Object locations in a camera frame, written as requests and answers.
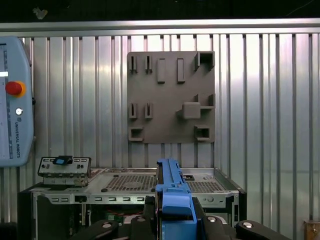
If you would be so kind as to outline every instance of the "rectangular peg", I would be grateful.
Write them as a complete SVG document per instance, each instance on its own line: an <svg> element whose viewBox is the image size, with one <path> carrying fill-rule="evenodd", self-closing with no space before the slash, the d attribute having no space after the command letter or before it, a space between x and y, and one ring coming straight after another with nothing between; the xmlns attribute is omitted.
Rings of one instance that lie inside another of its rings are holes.
<svg viewBox="0 0 320 240"><path fill-rule="evenodd" d="M200 119L201 118L201 105L199 102L184 102L182 109L175 112L178 118L184 120Z"/></svg>
<svg viewBox="0 0 320 240"><path fill-rule="evenodd" d="M178 58L177 60L177 82L178 84L185 83L184 59Z"/></svg>
<svg viewBox="0 0 320 240"><path fill-rule="evenodd" d="M194 57L194 71L196 72L200 67L200 53L197 52Z"/></svg>
<svg viewBox="0 0 320 240"><path fill-rule="evenodd" d="M164 84L166 82L166 60L160 58L157 61L157 82L158 84Z"/></svg>

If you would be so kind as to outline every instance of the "dark ceiling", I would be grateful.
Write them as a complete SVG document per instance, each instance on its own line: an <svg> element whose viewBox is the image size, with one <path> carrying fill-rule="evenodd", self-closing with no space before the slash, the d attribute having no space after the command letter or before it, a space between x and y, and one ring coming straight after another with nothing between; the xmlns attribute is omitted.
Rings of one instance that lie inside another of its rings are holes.
<svg viewBox="0 0 320 240"><path fill-rule="evenodd" d="M48 11L43 20L36 7ZM320 0L11 0L0 8L2 23L320 17Z"/></svg>

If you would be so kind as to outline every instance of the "white button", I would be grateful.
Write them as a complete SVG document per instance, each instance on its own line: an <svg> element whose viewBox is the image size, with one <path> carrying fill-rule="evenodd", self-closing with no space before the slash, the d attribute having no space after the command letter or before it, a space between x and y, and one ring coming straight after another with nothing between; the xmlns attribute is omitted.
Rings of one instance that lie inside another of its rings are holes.
<svg viewBox="0 0 320 240"><path fill-rule="evenodd" d="M15 114L17 114L18 116L20 116L22 114L23 110L18 107L16 110L15 110Z"/></svg>

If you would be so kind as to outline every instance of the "metal mesh grille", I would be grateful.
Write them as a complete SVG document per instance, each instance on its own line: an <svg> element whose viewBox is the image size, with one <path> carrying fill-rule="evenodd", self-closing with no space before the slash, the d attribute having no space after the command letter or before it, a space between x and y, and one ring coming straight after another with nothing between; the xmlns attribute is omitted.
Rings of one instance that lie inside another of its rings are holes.
<svg viewBox="0 0 320 240"><path fill-rule="evenodd" d="M157 178L150 175L120 175L106 186L108 191L151 191L157 185Z"/></svg>
<svg viewBox="0 0 320 240"><path fill-rule="evenodd" d="M209 194L225 191L217 182L212 181L190 181L188 184L193 194Z"/></svg>

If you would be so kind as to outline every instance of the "cable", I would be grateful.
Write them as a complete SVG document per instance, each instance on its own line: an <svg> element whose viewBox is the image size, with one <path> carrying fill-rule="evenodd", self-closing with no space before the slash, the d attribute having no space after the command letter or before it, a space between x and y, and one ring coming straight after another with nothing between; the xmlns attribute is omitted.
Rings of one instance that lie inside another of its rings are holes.
<svg viewBox="0 0 320 240"><path fill-rule="evenodd" d="M118 213L118 212L114 212L114 211L109 210L109 209L107 209L107 211L108 211L109 213L113 214L113 215L120 216L120 217L122 217L122 216L124 216L124 217L128 217L128 216L133 216L133 215L140 215L140 214L142 214L142 213L143 213L143 211L139 211L139 212L136 212L136 213L126 214L126 213Z"/></svg>
<svg viewBox="0 0 320 240"><path fill-rule="evenodd" d="M311 1L307 2L305 5L302 5L302 6L298 7L298 8L296 8L295 10L289 12L289 13L288 13L287 15L285 15L285 16L287 17L287 16L293 14L295 11L298 11L299 9L302 9L302 8L308 6L308 5L309 5L310 3L312 3L313 1L314 1L314 0L311 0Z"/></svg>

